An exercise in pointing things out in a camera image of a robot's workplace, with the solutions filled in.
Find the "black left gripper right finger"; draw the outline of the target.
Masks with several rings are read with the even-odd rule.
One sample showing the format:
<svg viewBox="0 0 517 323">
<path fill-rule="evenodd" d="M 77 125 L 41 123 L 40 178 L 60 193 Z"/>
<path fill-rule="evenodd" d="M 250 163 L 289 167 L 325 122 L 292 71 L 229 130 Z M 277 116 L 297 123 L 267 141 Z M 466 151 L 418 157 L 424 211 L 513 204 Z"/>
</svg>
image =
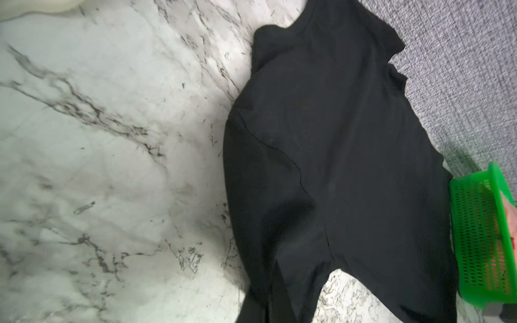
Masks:
<svg viewBox="0 0 517 323">
<path fill-rule="evenodd" d="M 288 289 L 277 261 L 274 262 L 269 281 L 267 321 L 269 323 L 297 323 Z"/>
</svg>

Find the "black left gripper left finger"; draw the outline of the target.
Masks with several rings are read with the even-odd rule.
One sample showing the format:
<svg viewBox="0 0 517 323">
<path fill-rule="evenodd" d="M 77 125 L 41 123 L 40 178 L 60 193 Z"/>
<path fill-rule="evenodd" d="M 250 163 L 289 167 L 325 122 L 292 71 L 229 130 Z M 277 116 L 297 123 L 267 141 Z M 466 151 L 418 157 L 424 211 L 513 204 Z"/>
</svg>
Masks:
<svg viewBox="0 0 517 323">
<path fill-rule="evenodd" d="M 268 322 L 268 284 L 252 284 L 246 292 L 236 323 L 266 322 Z"/>
</svg>

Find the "black t-shirt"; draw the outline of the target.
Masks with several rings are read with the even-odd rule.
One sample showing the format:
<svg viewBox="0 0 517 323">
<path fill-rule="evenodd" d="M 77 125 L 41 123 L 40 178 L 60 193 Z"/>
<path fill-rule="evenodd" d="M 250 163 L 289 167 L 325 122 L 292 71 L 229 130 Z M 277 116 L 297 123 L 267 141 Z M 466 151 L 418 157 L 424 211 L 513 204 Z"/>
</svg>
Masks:
<svg viewBox="0 0 517 323">
<path fill-rule="evenodd" d="M 390 59 L 405 45 L 358 1 L 309 1 L 254 34 L 223 139 L 250 286 L 277 261 L 297 322 L 341 270 L 403 322 L 455 322 L 450 173 Z"/>
</svg>

